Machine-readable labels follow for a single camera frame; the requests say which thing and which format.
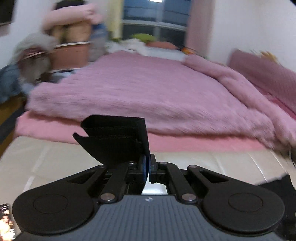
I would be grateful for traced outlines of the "blue-grey bag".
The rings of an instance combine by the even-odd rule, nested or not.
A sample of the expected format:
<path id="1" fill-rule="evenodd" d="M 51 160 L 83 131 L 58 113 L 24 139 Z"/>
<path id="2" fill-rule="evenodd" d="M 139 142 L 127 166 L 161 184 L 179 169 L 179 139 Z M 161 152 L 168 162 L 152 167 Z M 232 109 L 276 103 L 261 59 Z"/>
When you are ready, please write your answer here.
<path id="1" fill-rule="evenodd" d="M 34 84 L 27 83 L 21 76 L 16 64 L 7 65 L 1 69 L 1 103 L 12 97 L 27 96 L 35 88 Z"/>

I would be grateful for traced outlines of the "purple headboard cover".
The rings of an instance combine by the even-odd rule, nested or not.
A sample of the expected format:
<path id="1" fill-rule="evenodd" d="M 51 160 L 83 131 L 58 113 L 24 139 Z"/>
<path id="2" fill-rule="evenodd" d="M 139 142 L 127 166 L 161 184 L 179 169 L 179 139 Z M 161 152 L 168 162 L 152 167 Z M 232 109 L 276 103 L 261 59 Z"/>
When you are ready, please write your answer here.
<path id="1" fill-rule="evenodd" d="M 295 112 L 295 72 L 251 53 L 234 50 L 228 66 Z"/>

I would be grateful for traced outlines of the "black pants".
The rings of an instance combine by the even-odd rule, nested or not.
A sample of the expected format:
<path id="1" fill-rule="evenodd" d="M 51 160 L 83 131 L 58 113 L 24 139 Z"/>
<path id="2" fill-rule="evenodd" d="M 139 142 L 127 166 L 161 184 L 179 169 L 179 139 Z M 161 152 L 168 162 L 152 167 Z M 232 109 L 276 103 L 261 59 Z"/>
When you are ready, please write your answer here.
<path id="1" fill-rule="evenodd" d="M 149 157 L 149 141 L 144 118 L 91 115 L 84 119 L 81 128 L 86 136 L 78 133 L 73 138 L 93 158 L 107 167 L 129 161 L 138 162 Z"/>

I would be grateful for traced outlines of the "yellow curtain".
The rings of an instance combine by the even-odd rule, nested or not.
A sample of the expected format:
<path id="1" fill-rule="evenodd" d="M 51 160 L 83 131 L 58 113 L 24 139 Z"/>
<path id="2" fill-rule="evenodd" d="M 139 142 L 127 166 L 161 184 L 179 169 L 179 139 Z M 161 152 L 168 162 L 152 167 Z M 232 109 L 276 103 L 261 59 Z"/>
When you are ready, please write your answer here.
<path id="1" fill-rule="evenodd" d="M 124 0 L 110 0 L 107 5 L 106 25 L 111 39 L 122 37 Z"/>

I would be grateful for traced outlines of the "pink rolled quilt on stack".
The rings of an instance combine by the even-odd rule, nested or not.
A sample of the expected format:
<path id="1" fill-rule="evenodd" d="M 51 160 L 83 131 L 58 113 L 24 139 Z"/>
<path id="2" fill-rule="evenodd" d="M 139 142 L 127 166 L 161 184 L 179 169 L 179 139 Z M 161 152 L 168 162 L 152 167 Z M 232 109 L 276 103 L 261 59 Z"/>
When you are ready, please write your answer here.
<path id="1" fill-rule="evenodd" d="M 47 31 L 55 26 L 70 25 L 81 21 L 97 25 L 104 22 L 104 16 L 98 13 L 95 4 L 67 6 L 47 13 L 43 19 L 42 30 Z"/>

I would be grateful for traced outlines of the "fluffy purple-pink blanket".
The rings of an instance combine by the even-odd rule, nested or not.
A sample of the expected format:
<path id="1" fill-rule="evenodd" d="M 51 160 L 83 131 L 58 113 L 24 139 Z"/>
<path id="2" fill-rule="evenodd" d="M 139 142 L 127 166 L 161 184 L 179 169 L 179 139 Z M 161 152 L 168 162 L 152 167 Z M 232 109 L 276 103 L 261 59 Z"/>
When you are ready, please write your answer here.
<path id="1" fill-rule="evenodd" d="M 43 82 L 27 110 L 83 121 L 90 115 L 144 118 L 160 136 L 246 138 L 295 146 L 295 120 L 237 71 L 197 55 L 184 61 L 125 51 L 99 58 L 59 83 Z"/>

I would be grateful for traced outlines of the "white bedding pile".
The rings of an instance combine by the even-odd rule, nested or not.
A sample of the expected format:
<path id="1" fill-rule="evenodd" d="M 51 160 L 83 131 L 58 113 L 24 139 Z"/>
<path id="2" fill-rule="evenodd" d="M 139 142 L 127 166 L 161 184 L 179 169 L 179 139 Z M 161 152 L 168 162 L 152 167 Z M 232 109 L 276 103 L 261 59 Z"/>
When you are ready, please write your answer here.
<path id="1" fill-rule="evenodd" d="M 157 57 L 168 60 L 183 61 L 187 56 L 180 50 L 170 50 L 157 47 L 148 47 L 138 39 L 127 39 L 119 42 L 108 41 L 105 44 L 107 53 L 126 51 L 142 56 Z"/>

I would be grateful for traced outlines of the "cream leather bed footboard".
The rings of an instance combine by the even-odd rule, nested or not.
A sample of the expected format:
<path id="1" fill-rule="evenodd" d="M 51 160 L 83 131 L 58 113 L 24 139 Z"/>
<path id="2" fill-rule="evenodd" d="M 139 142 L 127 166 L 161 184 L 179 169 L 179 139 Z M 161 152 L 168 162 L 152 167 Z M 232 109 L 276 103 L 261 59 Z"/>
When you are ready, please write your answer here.
<path id="1" fill-rule="evenodd" d="M 291 161 L 271 151 L 156 153 L 158 162 L 180 169 L 197 165 L 223 175 L 262 184 L 286 174 L 295 183 Z M 1 203 L 12 204 L 23 192 L 99 164 L 79 145 L 18 137 L 1 157 Z"/>

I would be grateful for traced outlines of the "stuffed toy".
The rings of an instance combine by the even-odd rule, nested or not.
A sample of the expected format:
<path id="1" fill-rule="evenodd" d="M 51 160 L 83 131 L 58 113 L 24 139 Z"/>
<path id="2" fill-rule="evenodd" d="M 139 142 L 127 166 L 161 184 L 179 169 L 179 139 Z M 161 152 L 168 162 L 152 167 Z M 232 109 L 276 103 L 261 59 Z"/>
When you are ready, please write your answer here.
<path id="1" fill-rule="evenodd" d="M 274 62 L 276 64 L 279 63 L 278 58 L 269 51 L 259 51 L 258 52 L 258 51 L 251 50 L 251 53 L 255 54 L 256 56 L 258 56 L 262 59 L 267 59 L 267 60 Z"/>

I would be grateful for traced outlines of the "orange-brown folded quilt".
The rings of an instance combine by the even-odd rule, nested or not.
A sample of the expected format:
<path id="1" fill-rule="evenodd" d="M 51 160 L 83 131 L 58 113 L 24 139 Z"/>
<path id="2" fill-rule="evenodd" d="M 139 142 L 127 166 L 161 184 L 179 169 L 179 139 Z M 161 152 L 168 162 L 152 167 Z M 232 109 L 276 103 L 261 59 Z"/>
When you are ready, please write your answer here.
<path id="1" fill-rule="evenodd" d="M 59 25 L 51 29 L 50 33 L 59 44 L 86 42 L 89 40 L 92 25 L 88 21 L 81 21 L 70 25 Z"/>

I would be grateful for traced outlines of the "smartphone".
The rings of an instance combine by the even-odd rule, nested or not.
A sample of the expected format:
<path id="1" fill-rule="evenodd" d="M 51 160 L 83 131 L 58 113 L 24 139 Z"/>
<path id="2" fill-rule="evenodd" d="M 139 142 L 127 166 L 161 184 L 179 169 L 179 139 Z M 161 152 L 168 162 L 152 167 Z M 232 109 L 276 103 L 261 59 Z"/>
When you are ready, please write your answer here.
<path id="1" fill-rule="evenodd" d="M 8 204 L 1 205 L 0 233 L 1 241 L 12 241 L 16 238 L 14 222 Z"/>

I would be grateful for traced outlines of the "green pillow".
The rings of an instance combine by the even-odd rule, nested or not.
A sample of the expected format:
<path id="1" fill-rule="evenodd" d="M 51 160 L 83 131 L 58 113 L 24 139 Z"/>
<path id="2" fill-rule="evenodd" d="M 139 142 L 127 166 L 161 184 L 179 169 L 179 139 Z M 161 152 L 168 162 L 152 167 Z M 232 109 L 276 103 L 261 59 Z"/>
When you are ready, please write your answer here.
<path id="1" fill-rule="evenodd" d="M 138 39 L 141 42 L 149 43 L 149 42 L 155 42 L 156 38 L 153 35 L 145 34 L 145 33 L 136 33 L 130 35 L 130 39 Z"/>

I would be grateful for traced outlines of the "grey cloth pile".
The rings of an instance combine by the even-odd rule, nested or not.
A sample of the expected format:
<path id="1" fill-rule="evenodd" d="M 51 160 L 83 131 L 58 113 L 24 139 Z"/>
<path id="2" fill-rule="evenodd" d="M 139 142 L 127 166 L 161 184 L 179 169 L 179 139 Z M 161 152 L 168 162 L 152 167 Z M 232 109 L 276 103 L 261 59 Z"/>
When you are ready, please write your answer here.
<path id="1" fill-rule="evenodd" d="M 57 46 L 57 39 L 44 33 L 33 33 L 14 48 L 10 63 L 16 64 L 21 78 L 37 84 L 51 68 L 49 54 Z"/>

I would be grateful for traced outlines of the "window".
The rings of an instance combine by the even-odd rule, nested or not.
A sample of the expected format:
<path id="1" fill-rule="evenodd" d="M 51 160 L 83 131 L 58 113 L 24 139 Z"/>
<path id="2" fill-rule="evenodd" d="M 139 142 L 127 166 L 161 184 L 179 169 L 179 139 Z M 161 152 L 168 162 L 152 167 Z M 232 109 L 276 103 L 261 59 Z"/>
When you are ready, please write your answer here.
<path id="1" fill-rule="evenodd" d="M 191 5 L 191 1 L 184 0 L 124 1 L 122 38 L 148 34 L 184 47 Z"/>

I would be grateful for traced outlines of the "pink curtain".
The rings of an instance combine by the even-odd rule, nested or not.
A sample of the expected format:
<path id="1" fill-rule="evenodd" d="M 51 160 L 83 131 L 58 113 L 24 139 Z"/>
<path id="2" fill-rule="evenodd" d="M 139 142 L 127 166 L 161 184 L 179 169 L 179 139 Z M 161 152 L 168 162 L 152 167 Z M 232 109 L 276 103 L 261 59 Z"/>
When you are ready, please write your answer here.
<path id="1" fill-rule="evenodd" d="M 186 30 L 185 46 L 198 54 L 207 55 L 210 46 L 215 1 L 192 1 Z"/>

